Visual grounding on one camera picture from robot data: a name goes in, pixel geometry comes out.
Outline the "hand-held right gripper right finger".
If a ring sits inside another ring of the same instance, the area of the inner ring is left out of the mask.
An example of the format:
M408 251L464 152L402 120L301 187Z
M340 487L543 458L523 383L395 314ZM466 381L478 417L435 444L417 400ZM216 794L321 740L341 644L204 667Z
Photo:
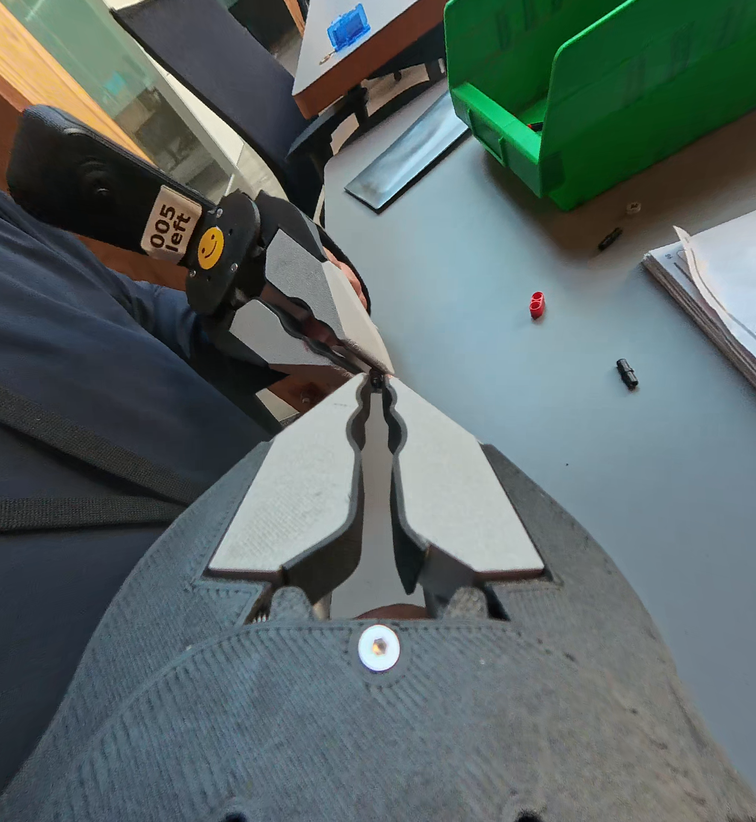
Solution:
M383 381L393 553L407 593L440 613L462 588L532 581L546 563L484 447L396 376Z

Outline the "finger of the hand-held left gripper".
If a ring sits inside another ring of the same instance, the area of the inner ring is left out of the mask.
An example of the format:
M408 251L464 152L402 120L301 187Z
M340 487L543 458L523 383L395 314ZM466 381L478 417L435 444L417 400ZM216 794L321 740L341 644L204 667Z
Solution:
M266 249L264 278L292 305L325 326L340 347L381 372L395 372L383 339L343 271L279 229Z
M236 311L231 333L279 372L354 372L354 366L345 358L307 336L290 314L259 299L249 301Z

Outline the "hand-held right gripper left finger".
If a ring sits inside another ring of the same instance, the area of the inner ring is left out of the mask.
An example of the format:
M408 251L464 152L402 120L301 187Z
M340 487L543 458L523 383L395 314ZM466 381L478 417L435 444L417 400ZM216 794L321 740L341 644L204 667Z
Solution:
M272 440L208 563L217 578L295 587L327 599L362 554L365 421L358 375Z

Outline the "green plastic bin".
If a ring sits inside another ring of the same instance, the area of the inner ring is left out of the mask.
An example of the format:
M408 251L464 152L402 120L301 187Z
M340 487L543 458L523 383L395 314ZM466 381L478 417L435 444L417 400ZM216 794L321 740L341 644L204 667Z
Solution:
M452 1L456 115L563 211L756 108L756 1Z

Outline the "person's left forearm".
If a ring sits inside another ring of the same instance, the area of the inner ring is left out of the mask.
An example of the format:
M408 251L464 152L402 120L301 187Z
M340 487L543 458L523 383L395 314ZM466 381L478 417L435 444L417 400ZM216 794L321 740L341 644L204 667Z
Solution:
M116 301L138 325L222 393L238 391L252 395L283 378L267 366L238 360L218 350L184 292L135 281L115 271L111 274Z

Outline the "lego instruction booklet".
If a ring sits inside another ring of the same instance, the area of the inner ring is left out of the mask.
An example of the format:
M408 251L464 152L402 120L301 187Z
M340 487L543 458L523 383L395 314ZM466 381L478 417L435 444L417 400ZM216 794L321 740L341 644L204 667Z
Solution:
M647 252L642 264L756 390L756 210Z

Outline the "person's left hand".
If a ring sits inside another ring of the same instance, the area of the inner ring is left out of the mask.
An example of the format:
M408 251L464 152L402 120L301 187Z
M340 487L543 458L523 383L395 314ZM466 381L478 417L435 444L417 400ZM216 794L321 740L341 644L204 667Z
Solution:
M323 247L323 251L328 260L337 266L337 268L339 268L339 270L344 274L348 282L352 285L352 289L356 292L356 295L361 304L364 306L366 312L370 313L371 302L369 295L366 293L363 282L352 270L352 267L345 260L339 259L331 249Z

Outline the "flat dark panel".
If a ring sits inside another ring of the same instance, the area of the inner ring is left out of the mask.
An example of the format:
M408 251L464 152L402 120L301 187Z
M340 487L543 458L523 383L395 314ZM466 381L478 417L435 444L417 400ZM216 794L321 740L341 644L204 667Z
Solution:
M469 128L454 111L446 91L344 191L375 213L381 213L463 142Z

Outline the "dark fabric chair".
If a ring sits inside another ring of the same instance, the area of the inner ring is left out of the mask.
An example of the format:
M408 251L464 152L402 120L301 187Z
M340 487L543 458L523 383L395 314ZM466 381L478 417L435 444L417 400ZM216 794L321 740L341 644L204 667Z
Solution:
M293 205L314 215L333 132L351 115L361 125L368 118L364 87L306 119L291 94L293 77L219 2L144 1L111 15L252 147Z

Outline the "small blue object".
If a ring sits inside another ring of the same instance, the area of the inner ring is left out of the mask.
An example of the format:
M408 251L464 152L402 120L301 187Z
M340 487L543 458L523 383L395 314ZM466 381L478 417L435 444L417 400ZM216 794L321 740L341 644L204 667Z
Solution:
M358 43L370 32L371 25L362 3L343 12L327 28L329 42L335 54Z

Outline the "person's dark navy clothing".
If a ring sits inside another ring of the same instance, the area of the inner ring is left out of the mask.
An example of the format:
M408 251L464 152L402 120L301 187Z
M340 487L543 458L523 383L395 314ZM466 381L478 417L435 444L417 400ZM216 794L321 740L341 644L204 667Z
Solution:
M279 429L138 325L111 272L0 190L0 796L136 563Z

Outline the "wooden post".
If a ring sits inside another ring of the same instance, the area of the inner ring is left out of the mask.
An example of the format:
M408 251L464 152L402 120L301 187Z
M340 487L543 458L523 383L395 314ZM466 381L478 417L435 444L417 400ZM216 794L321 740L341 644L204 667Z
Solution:
M0 190L6 194L6 172L22 112L36 104L61 108L127 152L149 160L0 2Z

